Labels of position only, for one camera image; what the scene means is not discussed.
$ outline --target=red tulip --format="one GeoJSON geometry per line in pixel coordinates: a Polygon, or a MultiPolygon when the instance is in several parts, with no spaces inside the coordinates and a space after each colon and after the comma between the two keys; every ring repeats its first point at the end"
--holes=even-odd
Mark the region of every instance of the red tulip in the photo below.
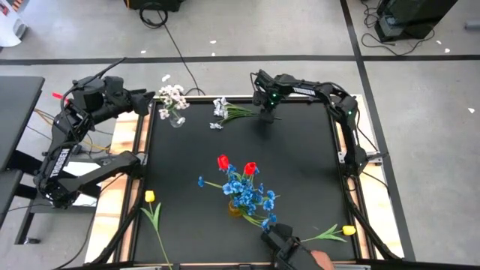
{"type": "Polygon", "coordinates": [[[217,157],[218,167],[221,170],[228,169],[228,157],[225,154],[222,154],[220,157],[217,157]]]}
{"type": "Polygon", "coordinates": [[[247,176],[251,176],[255,173],[255,168],[257,168],[257,164],[255,162],[249,162],[245,165],[245,174],[247,176]]]}

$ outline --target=gray floor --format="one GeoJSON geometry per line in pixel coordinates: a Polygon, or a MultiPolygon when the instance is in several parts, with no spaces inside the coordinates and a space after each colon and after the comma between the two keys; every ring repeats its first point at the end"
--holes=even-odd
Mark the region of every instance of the gray floor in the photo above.
{"type": "MultiPolygon", "coordinates": [[[[348,0],[357,37],[364,7],[348,0]]],[[[377,1],[369,1],[373,7],[377,1]]],[[[436,36],[414,55],[480,54],[480,31],[466,32],[466,20],[478,18],[475,0],[459,1],[435,28],[436,36]]],[[[31,0],[22,14],[31,26],[24,42],[4,48],[0,59],[91,59],[176,57],[165,29],[151,30],[122,1],[31,0]]],[[[339,55],[352,56],[341,5],[336,0],[187,0],[171,13],[168,26],[185,56],[339,55]]],[[[414,44],[399,41],[404,52],[414,44]]],[[[388,55],[361,45],[363,55],[388,55]]],[[[419,261],[480,264],[479,172],[480,61],[367,62],[415,255],[419,261]],[[473,114],[468,108],[478,110],[473,114]]],[[[37,108],[56,114],[52,92],[65,92],[71,80],[93,74],[102,64],[0,66],[1,75],[46,78],[37,108]]],[[[363,94],[354,61],[251,61],[192,63],[199,85],[210,95],[250,94],[248,74],[262,68],[306,80],[333,81],[363,94]]],[[[193,86],[182,64],[121,64],[109,74],[122,76],[130,89],[157,90],[165,83],[193,86]]],[[[113,131],[114,121],[100,126],[113,131]]],[[[49,133],[37,115],[32,128],[49,133]]],[[[110,137],[92,134],[105,146],[110,137]]],[[[19,149],[40,157],[49,141],[26,130],[19,149]]],[[[12,208],[27,202],[15,199],[12,208]]],[[[42,244],[13,246],[23,210],[12,211],[0,230],[3,269],[51,269],[71,258],[83,242],[91,215],[38,215],[29,236],[42,244]]],[[[80,265],[85,253],[72,265],[80,265]]]]}

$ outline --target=glass vase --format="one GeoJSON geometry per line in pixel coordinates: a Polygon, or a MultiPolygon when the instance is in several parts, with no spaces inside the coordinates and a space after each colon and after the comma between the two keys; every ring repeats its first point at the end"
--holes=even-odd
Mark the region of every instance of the glass vase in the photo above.
{"type": "Polygon", "coordinates": [[[228,213],[234,218],[239,218],[239,217],[242,216],[242,213],[240,212],[240,209],[233,206],[233,201],[232,200],[230,200],[230,202],[228,203],[228,213]]]}
{"type": "Polygon", "coordinates": [[[182,115],[177,109],[170,110],[169,114],[169,120],[172,127],[180,128],[185,123],[185,117],[182,117],[182,115]]]}

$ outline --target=wooden table frame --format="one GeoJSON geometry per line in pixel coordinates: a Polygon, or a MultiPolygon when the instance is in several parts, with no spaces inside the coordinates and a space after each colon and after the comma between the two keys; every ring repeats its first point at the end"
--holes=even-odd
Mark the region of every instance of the wooden table frame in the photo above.
{"type": "MultiPolygon", "coordinates": [[[[229,97],[248,98],[250,96],[226,96],[226,98],[229,97]]],[[[188,97],[189,100],[194,100],[196,98],[217,97],[188,97]]],[[[365,106],[364,99],[361,95],[356,95],[356,99],[358,101],[358,109],[361,115],[358,126],[363,131],[365,136],[374,142],[372,127],[369,121],[370,119],[368,117],[368,111],[365,106]]],[[[119,154],[125,150],[133,152],[146,151],[146,146],[148,145],[149,140],[149,122],[149,115],[140,118],[133,112],[120,115],[117,119],[113,133],[111,153],[119,154]]],[[[340,141],[340,147],[342,151],[345,151],[346,148],[339,124],[337,124],[337,135],[340,141]]],[[[374,147],[363,136],[359,137],[359,141],[361,147],[366,152],[375,151],[374,147]]],[[[382,166],[376,166],[372,163],[369,163],[365,167],[364,172],[385,182],[382,166]]],[[[104,181],[102,183],[102,187],[108,185],[113,179],[114,178],[110,178],[104,181]]],[[[403,257],[404,251],[395,221],[392,202],[385,186],[365,174],[360,175],[359,182],[360,185],[355,189],[355,191],[351,192],[355,204],[357,204],[360,209],[366,210],[370,225],[388,246],[388,248],[397,256],[403,257]],[[363,201],[359,202],[356,191],[362,192],[363,201]]],[[[115,234],[116,230],[118,229],[122,216],[125,216],[125,213],[128,212],[128,209],[133,206],[137,197],[138,187],[139,181],[137,179],[130,179],[129,181],[127,176],[122,176],[103,191],[98,200],[98,207],[91,229],[88,250],[85,257],[86,263],[94,260],[98,255],[100,255],[104,247],[107,246],[113,234],[115,234]],[[128,193],[130,193],[129,201],[124,202],[124,198],[126,195],[128,195],[128,193]]],[[[349,179],[349,188],[354,189],[354,187],[354,181],[349,179]]],[[[117,251],[120,252],[112,255],[112,257],[109,259],[110,262],[113,261],[114,258],[115,260],[121,262],[133,259],[129,257],[129,250],[134,242],[134,235],[132,233],[134,231],[134,224],[135,222],[132,222],[132,224],[128,227],[126,233],[124,234],[123,241],[121,242],[121,249],[117,249],[117,251]]],[[[372,250],[372,245],[369,243],[365,236],[365,231],[357,220],[355,220],[355,226],[358,232],[357,236],[361,251],[361,258],[370,259],[376,257],[377,259],[381,259],[381,255],[378,250],[372,250]]]]}

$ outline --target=yellow tulip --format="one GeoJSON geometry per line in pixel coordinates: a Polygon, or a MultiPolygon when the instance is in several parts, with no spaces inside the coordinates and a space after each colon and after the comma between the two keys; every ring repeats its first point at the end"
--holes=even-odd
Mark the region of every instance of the yellow tulip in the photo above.
{"type": "Polygon", "coordinates": [[[354,235],[356,233],[356,229],[354,226],[352,225],[346,225],[346,226],[343,226],[342,227],[342,230],[343,230],[343,234],[345,236],[351,236],[351,235],[354,235]]]}
{"type": "Polygon", "coordinates": [[[153,203],[153,201],[155,201],[155,193],[153,193],[153,190],[145,191],[145,201],[147,203],[153,203]]]}

